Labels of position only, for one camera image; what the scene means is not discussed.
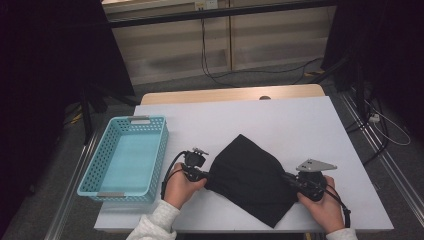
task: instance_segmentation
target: teal plastic basket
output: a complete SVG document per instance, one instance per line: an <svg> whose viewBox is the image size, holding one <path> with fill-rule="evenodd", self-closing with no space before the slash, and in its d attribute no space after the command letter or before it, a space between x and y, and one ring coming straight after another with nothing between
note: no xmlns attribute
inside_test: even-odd
<svg viewBox="0 0 424 240"><path fill-rule="evenodd" d="M78 187L96 201L152 203L168 141L164 116L112 118Z"/></svg>

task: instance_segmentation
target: white table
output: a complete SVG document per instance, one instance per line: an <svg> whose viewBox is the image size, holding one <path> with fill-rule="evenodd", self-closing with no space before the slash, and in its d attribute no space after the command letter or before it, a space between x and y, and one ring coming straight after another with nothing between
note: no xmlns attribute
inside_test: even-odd
<svg viewBox="0 0 424 240"><path fill-rule="evenodd" d="M335 178L342 200L352 211L352 227L362 232L393 229L328 97L142 105L134 113L158 114L166 116L170 134L161 180L179 152L193 147L209 152L202 168L207 171L217 154L243 134L274 155L291 173L296 173L296 166L308 158L337 165L337 170L324 174ZM140 215L152 212L154 207L104 203L94 228L129 232ZM173 228L186 233L322 231L299 203L273 229L226 198L204 189L184 205Z"/></svg>

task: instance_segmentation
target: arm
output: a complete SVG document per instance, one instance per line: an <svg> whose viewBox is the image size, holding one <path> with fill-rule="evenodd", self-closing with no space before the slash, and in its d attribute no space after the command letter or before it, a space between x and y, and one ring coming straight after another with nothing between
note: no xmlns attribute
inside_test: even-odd
<svg viewBox="0 0 424 240"><path fill-rule="evenodd" d="M328 176L325 176L325 178L328 185L334 188L334 179ZM336 194L331 187L327 187L327 190ZM324 194L318 202L311 201L301 193L298 193L297 197L299 202L309 210L315 221L324 228L329 240L357 239L355 230L344 227L341 207L330 195Z"/></svg>
<svg viewBox="0 0 424 240"><path fill-rule="evenodd" d="M181 171L181 163L177 163L169 174L164 200L151 215L142 215L139 224L128 236L127 240L136 239L175 239L177 233L171 225L179 215L181 207L190 200L194 192L206 184L206 179L190 182Z"/></svg>

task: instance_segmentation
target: black fabric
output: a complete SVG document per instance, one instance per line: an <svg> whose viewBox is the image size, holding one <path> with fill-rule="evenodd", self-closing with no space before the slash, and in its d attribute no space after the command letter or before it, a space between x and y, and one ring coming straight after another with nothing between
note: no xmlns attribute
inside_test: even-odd
<svg viewBox="0 0 424 240"><path fill-rule="evenodd" d="M243 135L234 139L212 163L205 188L223 195L270 227L297 201L271 154Z"/></svg>

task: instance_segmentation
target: white sleeve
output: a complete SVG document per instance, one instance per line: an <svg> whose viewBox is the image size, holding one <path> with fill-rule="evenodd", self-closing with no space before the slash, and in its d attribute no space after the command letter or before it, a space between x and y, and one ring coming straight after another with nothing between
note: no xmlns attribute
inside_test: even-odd
<svg viewBox="0 0 424 240"><path fill-rule="evenodd" d="M137 227L130 233L127 240L139 239L175 239L177 233L171 226L180 210L171 204L160 200L159 205L151 215L142 215Z"/></svg>
<svg viewBox="0 0 424 240"><path fill-rule="evenodd" d="M358 240L355 229L344 228L327 234L328 240Z"/></svg>

